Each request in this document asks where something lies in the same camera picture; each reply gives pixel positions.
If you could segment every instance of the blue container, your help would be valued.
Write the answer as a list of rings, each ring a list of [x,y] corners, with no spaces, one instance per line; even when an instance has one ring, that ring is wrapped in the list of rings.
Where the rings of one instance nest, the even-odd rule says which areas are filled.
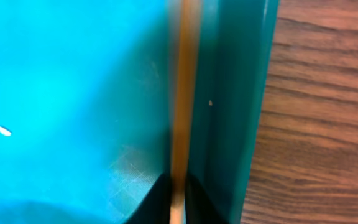
[[[277,5],[203,3],[189,172],[230,223]],[[169,172],[177,6],[0,0],[0,223],[122,223]]]

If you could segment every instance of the brown stick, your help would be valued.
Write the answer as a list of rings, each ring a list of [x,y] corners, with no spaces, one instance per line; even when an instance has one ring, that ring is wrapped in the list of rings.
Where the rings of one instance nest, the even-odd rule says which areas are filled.
[[[200,0],[182,0],[175,114],[173,120],[171,175],[173,194],[171,224],[182,224],[185,180],[190,146],[191,118],[195,91],[198,41],[200,34]]]

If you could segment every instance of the white speck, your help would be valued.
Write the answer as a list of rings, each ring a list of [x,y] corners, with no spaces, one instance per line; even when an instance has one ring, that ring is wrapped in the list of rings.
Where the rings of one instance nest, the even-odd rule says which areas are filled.
[[[8,137],[12,135],[12,133],[8,129],[2,126],[0,126],[0,133]]]

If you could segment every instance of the wooden stick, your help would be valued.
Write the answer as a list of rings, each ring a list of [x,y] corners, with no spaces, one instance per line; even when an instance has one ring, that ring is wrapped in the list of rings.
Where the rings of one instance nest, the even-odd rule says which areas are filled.
[[[182,224],[200,35],[201,0],[182,0],[172,141],[171,224]]]

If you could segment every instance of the scratched blue surface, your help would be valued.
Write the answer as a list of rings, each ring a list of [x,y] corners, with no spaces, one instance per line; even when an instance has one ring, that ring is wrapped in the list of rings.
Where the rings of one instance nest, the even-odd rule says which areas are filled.
[[[167,5],[0,0],[0,223],[120,223],[164,171]]]

